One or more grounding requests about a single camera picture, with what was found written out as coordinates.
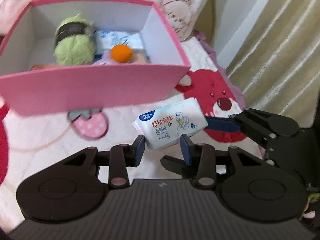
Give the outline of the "pink cardboard box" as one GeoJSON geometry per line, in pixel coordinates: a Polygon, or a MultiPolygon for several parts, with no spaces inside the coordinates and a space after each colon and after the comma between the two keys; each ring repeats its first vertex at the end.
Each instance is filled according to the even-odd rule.
{"type": "Polygon", "coordinates": [[[35,0],[1,42],[1,96],[23,116],[138,105],[162,100],[190,69],[173,28],[145,0],[35,0]],[[89,63],[63,66],[54,57],[63,20],[80,16],[99,30],[138,34],[143,63],[119,63],[94,53],[89,63]]]}

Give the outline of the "blue white tissue pack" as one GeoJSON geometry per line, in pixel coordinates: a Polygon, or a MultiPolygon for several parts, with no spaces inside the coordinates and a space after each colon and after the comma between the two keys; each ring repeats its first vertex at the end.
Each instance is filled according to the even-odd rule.
{"type": "Polygon", "coordinates": [[[97,30],[94,33],[96,55],[103,55],[106,51],[111,50],[114,46],[124,44],[132,50],[144,50],[144,41],[140,33],[127,31],[109,31],[97,30]]]}

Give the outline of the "pink red bear blanket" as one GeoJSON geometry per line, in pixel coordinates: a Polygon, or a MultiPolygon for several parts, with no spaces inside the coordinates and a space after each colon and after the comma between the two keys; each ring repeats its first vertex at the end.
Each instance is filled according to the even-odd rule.
{"type": "MultiPolygon", "coordinates": [[[[161,165],[165,155],[184,160],[180,139],[157,150],[149,149],[145,139],[140,165],[127,168],[129,187],[109,191],[102,204],[83,217],[34,221],[23,216],[16,200],[20,183],[84,148],[108,151],[116,145],[131,145],[142,135],[132,126],[140,114],[188,98],[198,101],[204,117],[230,118],[247,109],[237,104],[229,83],[212,62],[192,64],[172,92],[173,96],[150,103],[51,115],[23,116],[5,103],[1,109],[1,239],[319,239],[319,187],[305,186],[294,176],[308,194],[297,218],[241,217],[215,191],[199,189],[191,179],[161,165]]],[[[241,131],[204,128],[188,137],[194,144],[220,151],[237,146],[277,167],[266,158],[266,150],[241,131]]]]}

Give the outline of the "white wet wipes pack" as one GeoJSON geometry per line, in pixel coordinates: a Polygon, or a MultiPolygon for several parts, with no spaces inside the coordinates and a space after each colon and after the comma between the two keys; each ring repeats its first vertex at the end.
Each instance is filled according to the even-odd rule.
{"type": "Polygon", "coordinates": [[[140,114],[132,126],[146,139],[151,150],[178,143],[180,136],[195,135],[208,126],[195,98],[166,105],[140,114]]]}

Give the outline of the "orange white plastic case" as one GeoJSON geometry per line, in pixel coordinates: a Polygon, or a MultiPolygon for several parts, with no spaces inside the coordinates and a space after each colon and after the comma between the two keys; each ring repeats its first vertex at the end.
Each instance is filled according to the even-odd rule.
{"type": "Polygon", "coordinates": [[[50,69],[50,68],[56,68],[59,65],[56,64],[35,64],[31,67],[30,70],[42,70],[42,69],[50,69]]]}

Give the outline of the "green yarn ball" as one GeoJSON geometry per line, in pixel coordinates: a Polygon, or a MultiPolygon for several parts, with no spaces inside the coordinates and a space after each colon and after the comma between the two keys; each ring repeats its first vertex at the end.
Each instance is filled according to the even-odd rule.
{"type": "Polygon", "coordinates": [[[58,65],[88,65],[94,61],[94,27],[80,14],[65,18],[55,32],[53,55],[58,65]]]}

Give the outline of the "purple plush toy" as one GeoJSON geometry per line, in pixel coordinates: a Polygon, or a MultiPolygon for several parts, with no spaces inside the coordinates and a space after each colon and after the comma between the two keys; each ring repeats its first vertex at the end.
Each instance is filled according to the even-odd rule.
{"type": "Polygon", "coordinates": [[[97,54],[94,56],[94,62],[93,65],[103,66],[103,65],[109,65],[109,64],[117,64],[117,61],[114,61],[111,57],[111,52],[108,50],[104,52],[103,54],[97,54]]]}

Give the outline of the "orange pompom ball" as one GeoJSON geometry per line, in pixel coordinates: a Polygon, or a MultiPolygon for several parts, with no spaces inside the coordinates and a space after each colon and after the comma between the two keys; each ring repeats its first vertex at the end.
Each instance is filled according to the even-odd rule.
{"type": "Polygon", "coordinates": [[[110,57],[113,61],[119,63],[128,63],[132,59],[132,49],[125,44],[118,44],[110,51],[110,57]]]}

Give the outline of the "beige striped curtain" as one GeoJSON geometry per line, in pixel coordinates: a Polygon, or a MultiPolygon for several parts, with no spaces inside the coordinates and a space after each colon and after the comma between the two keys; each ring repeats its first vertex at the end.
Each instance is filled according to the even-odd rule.
{"type": "Polygon", "coordinates": [[[227,75],[247,107],[310,127],[319,95],[319,0],[269,0],[227,75]]]}

